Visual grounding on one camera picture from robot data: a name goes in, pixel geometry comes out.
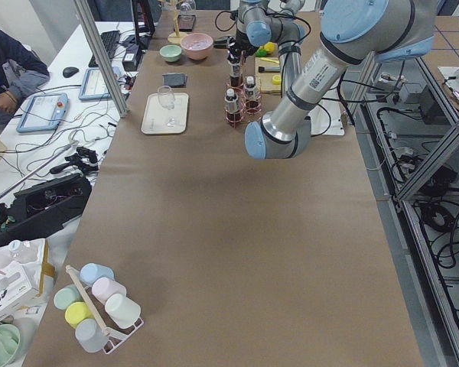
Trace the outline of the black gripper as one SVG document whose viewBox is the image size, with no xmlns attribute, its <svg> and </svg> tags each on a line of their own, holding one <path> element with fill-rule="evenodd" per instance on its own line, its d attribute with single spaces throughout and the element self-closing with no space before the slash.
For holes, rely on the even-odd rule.
<svg viewBox="0 0 459 367">
<path fill-rule="evenodd" d="M 243 65 L 248 56 L 252 56 L 252 45 L 245 39 L 235 39 L 230 35 L 213 39 L 216 49 L 227 50 L 227 60 L 231 64 Z"/>
</svg>

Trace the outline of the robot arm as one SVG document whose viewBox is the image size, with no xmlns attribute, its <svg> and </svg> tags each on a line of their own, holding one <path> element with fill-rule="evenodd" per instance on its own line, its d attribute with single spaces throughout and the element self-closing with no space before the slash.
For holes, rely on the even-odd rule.
<svg viewBox="0 0 459 367">
<path fill-rule="evenodd" d="M 255 159 L 288 159 L 311 140 L 309 112 L 352 65 L 369 54 L 385 63 L 427 54 L 434 43 L 436 1 L 329 1 L 321 18 L 320 46 L 299 65 L 299 27 L 278 23 L 265 1 L 244 1 L 238 29 L 253 46 L 279 45 L 284 93 L 277 107 L 247 125 L 246 151 Z"/>
<path fill-rule="evenodd" d="M 284 1 L 279 11 L 269 8 L 267 1 L 241 1 L 237 14 L 236 36 L 226 39 L 229 64 L 229 85 L 243 87 L 243 64 L 259 47 L 272 42 L 278 45 L 278 60 L 284 95 L 301 72 L 300 43 L 308 34 L 295 23 L 304 1 Z"/>
</svg>

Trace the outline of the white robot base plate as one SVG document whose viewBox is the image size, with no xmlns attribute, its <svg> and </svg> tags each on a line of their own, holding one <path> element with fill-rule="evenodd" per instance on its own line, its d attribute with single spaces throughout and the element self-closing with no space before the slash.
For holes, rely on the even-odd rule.
<svg viewBox="0 0 459 367">
<path fill-rule="evenodd" d="M 338 102 L 322 100 L 308 116 L 311 118 L 312 135 L 344 136 L 345 130 Z"/>
</svg>

